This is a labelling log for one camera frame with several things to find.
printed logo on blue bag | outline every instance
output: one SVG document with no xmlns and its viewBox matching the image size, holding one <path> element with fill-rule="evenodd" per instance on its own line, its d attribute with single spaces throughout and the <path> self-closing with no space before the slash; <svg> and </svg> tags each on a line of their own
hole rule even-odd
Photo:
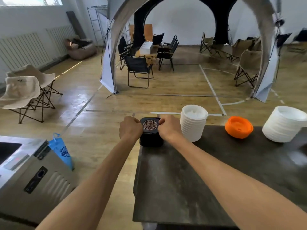
<svg viewBox="0 0 307 230">
<path fill-rule="evenodd" d="M 63 156 L 63 157 L 70 157 L 68 150 L 65 146 L 63 148 L 61 148 L 60 153 L 61 153 L 61 156 Z"/>
</svg>

orange bowl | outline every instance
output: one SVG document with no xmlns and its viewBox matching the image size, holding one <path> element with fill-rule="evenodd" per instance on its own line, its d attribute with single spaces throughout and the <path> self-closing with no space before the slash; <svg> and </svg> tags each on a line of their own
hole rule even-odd
<svg viewBox="0 0 307 230">
<path fill-rule="evenodd" d="M 225 124 L 225 130 L 232 137 L 244 139 L 253 132 L 254 127 L 247 119 L 238 116 L 232 116 Z"/>
</svg>

white box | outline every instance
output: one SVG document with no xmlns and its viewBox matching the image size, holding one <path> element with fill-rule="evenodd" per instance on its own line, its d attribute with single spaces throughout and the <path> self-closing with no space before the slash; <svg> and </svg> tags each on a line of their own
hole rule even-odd
<svg viewBox="0 0 307 230">
<path fill-rule="evenodd" d="M 145 41 L 140 47 L 140 55 L 149 55 L 151 54 L 151 49 L 153 47 L 153 42 Z"/>
</svg>

blue bag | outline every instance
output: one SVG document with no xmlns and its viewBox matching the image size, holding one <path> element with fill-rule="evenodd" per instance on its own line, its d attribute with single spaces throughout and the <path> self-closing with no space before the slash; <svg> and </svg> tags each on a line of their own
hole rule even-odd
<svg viewBox="0 0 307 230">
<path fill-rule="evenodd" d="M 71 169 L 73 170 L 73 163 L 65 146 L 63 139 L 60 134 L 54 133 L 53 140 L 49 141 L 49 147 L 59 156 L 59 158 Z"/>
</svg>

hand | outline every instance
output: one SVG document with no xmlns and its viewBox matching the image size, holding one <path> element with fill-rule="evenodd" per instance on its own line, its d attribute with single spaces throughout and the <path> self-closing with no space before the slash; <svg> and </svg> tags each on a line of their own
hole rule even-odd
<svg viewBox="0 0 307 230">
<path fill-rule="evenodd" d="M 119 125 L 119 137 L 121 139 L 132 139 L 136 142 L 143 133 L 143 127 L 140 121 L 131 116 L 126 116 Z"/>
<path fill-rule="evenodd" d="M 173 139 L 183 137 L 180 120 L 173 115 L 167 115 L 159 120 L 159 135 L 170 143 Z"/>
</svg>

